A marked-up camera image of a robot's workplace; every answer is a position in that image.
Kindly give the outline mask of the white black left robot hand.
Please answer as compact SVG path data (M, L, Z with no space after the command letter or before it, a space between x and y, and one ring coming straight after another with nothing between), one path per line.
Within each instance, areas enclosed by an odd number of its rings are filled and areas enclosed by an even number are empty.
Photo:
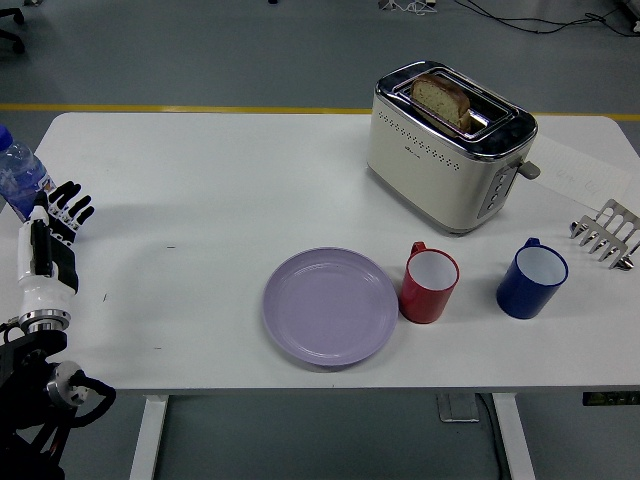
M64 323L70 319L69 302L79 288L72 246L94 211L91 197L83 195L81 185L71 180L36 195L31 214L19 231L22 320L54 318Z

